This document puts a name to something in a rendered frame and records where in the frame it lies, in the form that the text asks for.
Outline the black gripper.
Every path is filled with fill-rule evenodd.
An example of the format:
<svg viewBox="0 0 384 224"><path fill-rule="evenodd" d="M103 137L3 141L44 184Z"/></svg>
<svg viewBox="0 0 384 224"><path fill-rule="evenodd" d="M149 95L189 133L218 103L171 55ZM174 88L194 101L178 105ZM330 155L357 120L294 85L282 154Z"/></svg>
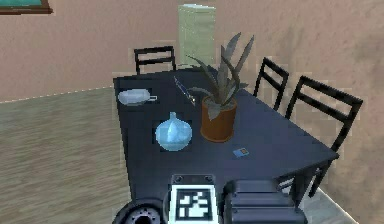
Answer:
<svg viewBox="0 0 384 224"><path fill-rule="evenodd" d="M124 205L112 224L166 224L159 199L136 199Z"/></svg>

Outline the pale blue glass vase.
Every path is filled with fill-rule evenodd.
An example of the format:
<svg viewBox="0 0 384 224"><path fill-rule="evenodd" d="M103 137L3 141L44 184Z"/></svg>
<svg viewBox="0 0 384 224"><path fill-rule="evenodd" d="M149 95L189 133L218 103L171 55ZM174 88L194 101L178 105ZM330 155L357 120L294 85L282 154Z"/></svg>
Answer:
<svg viewBox="0 0 384 224"><path fill-rule="evenodd" d="M178 119L175 112L170 112L169 119L157 126L155 139L166 151L180 151L192 139L191 125Z"/></svg>

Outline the house plant in brown pot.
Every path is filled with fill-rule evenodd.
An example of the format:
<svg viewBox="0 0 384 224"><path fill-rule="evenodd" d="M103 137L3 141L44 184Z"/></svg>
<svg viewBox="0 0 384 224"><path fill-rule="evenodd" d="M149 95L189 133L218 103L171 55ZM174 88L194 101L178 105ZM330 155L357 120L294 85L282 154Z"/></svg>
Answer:
<svg viewBox="0 0 384 224"><path fill-rule="evenodd" d="M231 63L233 53L241 33L234 35L227 46L221 47L221 59L216 74L208 66L195 57L191 59L198 63L194 69L199 69L210 83L210 89L191 87L193 92L202 92L205 97L201 100L201 135L208 141L223 143L234 135L234 122L237 112L236 94L245 89L248 83L240 79L240 72L247 60L254 43L251 37L236 65Z"/></svg>

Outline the dark blue table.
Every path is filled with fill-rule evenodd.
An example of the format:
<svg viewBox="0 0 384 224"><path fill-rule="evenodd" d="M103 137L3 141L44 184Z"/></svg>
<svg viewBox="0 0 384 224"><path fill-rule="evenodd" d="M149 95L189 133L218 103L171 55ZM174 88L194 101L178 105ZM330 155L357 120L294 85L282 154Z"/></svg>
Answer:
<svg viewBox="0 0 384 224"><path fill-rule="evenodd" d="M221 192L224 185L238 179L276 179L284 172L279 143L284 130L283 118L249 92L236 95L237 112L234 135L225 143L213 143L202 137L201 99L196 105L175 85L174 76L186 87L209 86L208 80L190 69L117 77L116 93L128 89L147 89L158 97L153 103L137 107L117 105L131 197L158 198L166 194L174 174L212 174ZM156 127L175 112L192 127L192 139L178 152L168 152L157 143ZM247 156L237 158L233 151L245 148Z"/></svg>

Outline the black slatted chair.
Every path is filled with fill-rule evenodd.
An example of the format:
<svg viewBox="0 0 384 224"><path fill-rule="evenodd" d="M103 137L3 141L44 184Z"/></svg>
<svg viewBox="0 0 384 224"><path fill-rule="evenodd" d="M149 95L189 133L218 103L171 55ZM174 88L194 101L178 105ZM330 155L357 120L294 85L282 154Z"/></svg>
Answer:
<svg viewBox="0 0 384 224"><path fill-rule="evenodd" d="M347 104L350 107L349 111L343 113L303 93L304 86ZM341 130L330 147L321 143L290 120L297 101L302 101L342 123ZM297 203L301 201L307 189L310 189L310 197L315 194L332 162L339 158L338 150L351 130L362 104L362 99L346 92L307 76L299 78L285 116L281 120L284 135L279 140L283 146L284 162L284 172L279 178L281 180L293 179L287 186L291 187L290 194Z"/></svg>
<svg viewBox="0 0 384 224"><path fill-rule="evenodd" d="M170 55L167 57L153 58L153 59L144 59L141 60L139 58L140 55L146 55L151 53L162 53L169 52ZM152 64L160 64L160 63L171 63L172 69L176 69L176 58L173 46L162 46L162 47L151 47L151 48L141 48L134 50L134 58L135 58L135 70L136 74L140 75L141 70L140 67L144 65L152 65Z"/></svg>
<svg viewBox="0 0 384 224"><path fill-rule="evenodd" d="M282 78L282 82L278 83L276 80L274 80L265 71L266 67L270 68L272 71L274 71L276 74L278 74ZM288 79L289 79L289 73L285 69L278 66L271 59L264 57L262 64L261 64L261 68L259 70L259 74L258 74L257 79L255 81L255 87L254 87L254 91L253 91L254 96L257 96L257 94L258 94L258 90L259 90L262 78L264 78L278 92L274 106L273 106L273 109L275 111L277 111L279 109L281 101L283 99L283 94L284 94L284 91L285 91L285 88L286 88L286 85L287 85Z"/></svg>

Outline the framed picture with brown frame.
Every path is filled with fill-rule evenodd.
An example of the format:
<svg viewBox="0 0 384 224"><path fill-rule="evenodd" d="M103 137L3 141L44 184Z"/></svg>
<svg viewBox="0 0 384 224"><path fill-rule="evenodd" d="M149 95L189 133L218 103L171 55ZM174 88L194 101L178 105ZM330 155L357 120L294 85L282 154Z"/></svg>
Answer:
<svg viewBox="0 0 384 224"><path fill-rule="evenodd" d="M48 0L0 0L0 15L52 13Z"/></svg>

